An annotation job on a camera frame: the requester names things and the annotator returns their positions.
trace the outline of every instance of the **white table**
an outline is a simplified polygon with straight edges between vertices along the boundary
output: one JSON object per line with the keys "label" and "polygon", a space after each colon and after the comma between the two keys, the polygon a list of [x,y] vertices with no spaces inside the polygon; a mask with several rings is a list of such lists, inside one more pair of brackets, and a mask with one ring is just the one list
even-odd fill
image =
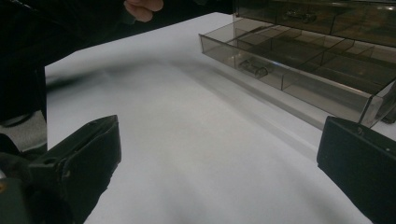
{"label": "white table", "polygon": [[47,67],[76,81],[49,92],[49,147],[119,116],[122,162],[87,223],[371,223],[317,167],[321,130],[251,87],[290,97],[201,53],[198,34],[230,22],[209,14]]}

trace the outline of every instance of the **black fabric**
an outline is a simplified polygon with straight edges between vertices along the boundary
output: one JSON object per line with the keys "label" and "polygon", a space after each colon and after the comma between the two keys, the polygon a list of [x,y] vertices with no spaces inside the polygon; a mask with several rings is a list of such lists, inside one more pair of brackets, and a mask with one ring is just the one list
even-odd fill
{"label": "black fabric", "polygon": [[0,152],[4,152],[11,155],[19,155],[20,152],[18,151],[15,144],[12,140],[3,133],[0,133]]}
{"label": "black fabric", "polygon": [[213,11],[231,13],[231,2],[209,0],[204,7],[164,0],[152,21],[127,25],[120,20],[123,0],[0,0],[0,121],[38,109],[46,116],[44,66],[79,49]]}

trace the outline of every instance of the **finger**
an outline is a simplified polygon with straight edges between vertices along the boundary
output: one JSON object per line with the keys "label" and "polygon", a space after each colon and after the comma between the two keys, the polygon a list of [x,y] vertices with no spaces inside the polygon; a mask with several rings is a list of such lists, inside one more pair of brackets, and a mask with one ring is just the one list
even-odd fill
{"label": "finger", "polygon": [[124,2],[126,10],[133,15],[137,21],[151,21],[152,19],[152,11],[144,8],[144,7],[137,7],[133,6],[126,1]]}
{"label": "finger", "polygon": [[129,4],[137,7],[145,7],[150,11],[159,11],[163,8],[163,0],[126,0]]}

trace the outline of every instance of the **black object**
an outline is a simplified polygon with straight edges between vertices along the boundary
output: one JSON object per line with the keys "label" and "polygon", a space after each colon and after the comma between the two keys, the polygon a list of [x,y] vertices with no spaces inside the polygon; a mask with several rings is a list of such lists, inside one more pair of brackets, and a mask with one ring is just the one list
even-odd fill
{"label": "black object", "polygon": [[79,49],[233,12],[232,0],[166,0],[152,21],[134,22],[123,1],[0,0],[0,122],[37,110],[46,117],[44,67]]}
{"label": "black object", "polygon": [[4,152],[11,155],[20,154],[20,152],[18,151],[15,144],[11,141],[11,139],[3,133],[0,133],[0,152]]}
{"label": "black object", "polygon": [[338,118],[327,118],[318,167],[374,223],[396,223],[396,142]]}
{"label": "black object", "polygon": [[385,123],[392,124],[396,121],[396,106],[391,109],[388,114],[381,119]]}
{"label": "black object", "polygon": [[0,223],[83,223],[120,162],[117,116],[84,125],[33,161],[6,153],[0,161]]}

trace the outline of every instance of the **transparent storage box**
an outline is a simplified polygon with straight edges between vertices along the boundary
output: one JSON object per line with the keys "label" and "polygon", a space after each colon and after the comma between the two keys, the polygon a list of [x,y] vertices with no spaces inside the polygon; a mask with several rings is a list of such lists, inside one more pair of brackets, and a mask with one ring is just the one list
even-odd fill
{"label": "transparent storage box", "polygon": [[396,2],[236,1],[203,53],[339,118],[396,106]]}

